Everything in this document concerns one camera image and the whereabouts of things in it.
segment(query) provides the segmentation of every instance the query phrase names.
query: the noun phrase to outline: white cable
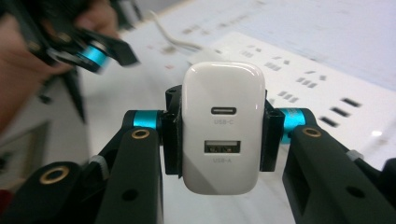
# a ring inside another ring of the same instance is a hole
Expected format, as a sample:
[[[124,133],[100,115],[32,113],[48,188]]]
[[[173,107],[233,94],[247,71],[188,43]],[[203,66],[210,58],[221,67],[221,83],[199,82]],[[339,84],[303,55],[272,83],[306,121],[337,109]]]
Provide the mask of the white cable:
[[[165,31],[165,29],[163,28],[163,26],[161,25],[161,23],[160,23],[160,21],[159,21],[159,19],[157,17],[157,14],[155,14],[155,12],[153,12],[153,11],[150,11],[150,13],[151,13],[151,15],[152,15],[152,17],[154,19],[155,24],[157,25],[158,29],[160,30],[160,32],[172,44],[174,44],[176,46],[179,46],[179,47],[183,47],[183,48],[187,47],[187,48],[190,48],[190,49],[198,49],[198,50],[201,50],[201,49],[205,48],[205,47],[203,47],[203,46],[201,46],[199,44],[195,44],[195,43],[192,43],[192,42],[187,42],[187,41],[178,40],[178,39],[173,38],[172,36],[170,36]]]
[[[349,150],[346,155],[352,160],[355,161],[357,159],[364,159],[363,155],[360,154],[357,150]]]
[[[105,158],[103,156],[95,155],[90,158],[91,162],[97,162],[100,166],[100,170],[102,171],[102,178],[104,180],[110,177],[110,172],[108,171],[108,166]]]

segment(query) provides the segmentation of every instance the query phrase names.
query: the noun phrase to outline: mounting hole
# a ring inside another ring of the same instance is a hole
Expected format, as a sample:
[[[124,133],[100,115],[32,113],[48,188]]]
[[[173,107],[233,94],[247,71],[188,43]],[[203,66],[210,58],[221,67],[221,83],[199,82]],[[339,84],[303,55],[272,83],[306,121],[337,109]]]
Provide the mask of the mounting hole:
[[[163,116],[165,119],[175,119],[176,116],[174,114],[164,114]]]
[[[348,187],[346,187],[346,191],[349,194],[351,194],[352,196],[357,197],[357,198],[364,198],[365,197],[364,192],[361,191],[361,189],[358,189],[358,188],[355,188],[355,187],[348,186]]]
[[[134,139],[143,139],[147,138],[149,136],[149,131],[147,130],[136,130],[132,133],[132,138]]]
[[[303,133],[311,137],[321,137],[321,132],[313,128],[304,128]]]
[[[46,95],[40,95],[38,98],[44,105],[49,105],[50,103],[52,103],[52,99]]]
[[[122,199],[126,202],[131,202],[137,198],[139,193],[135,189],[127,189],[122,193]]]
[[[63,180],[69,174],[70,170],[67,166],[58,166],[48,170],[40,177],[40,183],[49,185]]]

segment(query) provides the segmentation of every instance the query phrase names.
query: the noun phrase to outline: cable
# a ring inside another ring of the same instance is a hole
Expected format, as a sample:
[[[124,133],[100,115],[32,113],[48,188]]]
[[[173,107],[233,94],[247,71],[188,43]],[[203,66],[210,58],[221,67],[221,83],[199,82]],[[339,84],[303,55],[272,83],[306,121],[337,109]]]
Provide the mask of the cable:
[[[102,157],[100,155],[92,156],[90,158],[90,162],[89,163],[91,163],[91,162],[96,162],[97,164],[99,164],[100,170],[102,172],[102,178],[104,180],[106,180],[106,179],[108,179],[110,177],[110,172],[108,170],[107,162],[106,162],[106,159],[104,157]]]
[[[201,45],[199,45],[199,44],[195,44],[195,43],[192,43],[192,42],[187,42],[187,41],[178,40],[178,39],[173,38],[172,36],[170,36],[170,35],[165,31],[165,29],[163,28],[163,26],[161,25],[161,23],[160,23],[160,21],[159,21],[159,19],[158,19],[158,17],[157,17],[157,14],[156,14],[155,12],[153,12],[153,11],[150,11],[149,13],[152,15],[152,17],[153,17],[153,19],[154,19],[154,22],[155,22],[155,24],[157,25],[157,27],[158,27],[158,29],[160,30],[160,32],[161,32],[161,33],[163,34],[163,36],[164,36],[169,42],[171,42],[172,44],[174,44],[174,45],[176,45],[176,46],[179,46],[179,47],[182,47],[182,48],[188,48],[188,49],[198,49],[198,50],[201,50],[201,49],[204,49],[204,48],[205,48],[205,47],[203,47],[203,46],[201,46]]]

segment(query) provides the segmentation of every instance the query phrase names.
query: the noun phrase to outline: blue ring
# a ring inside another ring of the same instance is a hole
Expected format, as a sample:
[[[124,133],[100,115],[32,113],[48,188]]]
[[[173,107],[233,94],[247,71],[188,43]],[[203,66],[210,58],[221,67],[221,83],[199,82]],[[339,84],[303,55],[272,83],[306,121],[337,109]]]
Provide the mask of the blue ring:
[[[97,49],[94,46],[88,46],[79,55],[81,55],[84,58],[87,58],[88,60],[98,64],[101,67],[106,62],[107,59],[107,56],[101,50]]]
[[[280,108],[285,114],[285,122],[283,123],[282,144],[289,144],[289,134],[299,125],[305,125],[305,116],[299,108]]]
[[[134,127],[157,129],[158,110],[138,110],[134,114]]]

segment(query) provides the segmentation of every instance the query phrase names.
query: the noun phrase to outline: black rectangular marking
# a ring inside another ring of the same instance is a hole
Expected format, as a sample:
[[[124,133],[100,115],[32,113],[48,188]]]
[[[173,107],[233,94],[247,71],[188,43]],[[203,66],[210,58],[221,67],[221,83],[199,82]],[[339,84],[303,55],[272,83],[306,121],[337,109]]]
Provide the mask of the black rectangular marking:
[[[361,107],[361,104],[359,104],[358,102],[356,102],[354,100],[351,100],[349,98],[344,98],[341,101],[344,102],[344,103],[347,103],[349,105],[355,106],[355,107]]]
[[[282,91],[278,94],[278,96],[284,96],[287,92],[286,91]]]
[[[291,103],[296,103],[296,101],[298,101],[297,97],[293,97],[293,98],[291,98],[291,100],[289,100],[289,102],[291,102]]]
[[[318,84],[317,83],[311,83],[308,88],[315,88]]]
[[[283,97],[283,99],[289,100],[292,96],[293,96],[293,95],[291,95],[291,94],[287,94],[285,97]]]
[[[333,121],[331,119],[328,119],[326,117],[321,117],[320,120],[325,122],[325,123],[327,123],[327,124],[329,124],[330,126],[332,126],[334,128],[336,128],[338,126],[338,123],[336,123],[335,121]]]
[[[344,111],[344,110],[342,110],[342,109],[340,109],[338,107],[333,107],[330,110],[335,112],[335,113],[337,113],[337,114],[339,114],[339,115],[341,115],[341,116],[343,116],[343,117],[345,117],[345,118],[348,118],[350,116],[349,113],[347,113],[346,111]]]

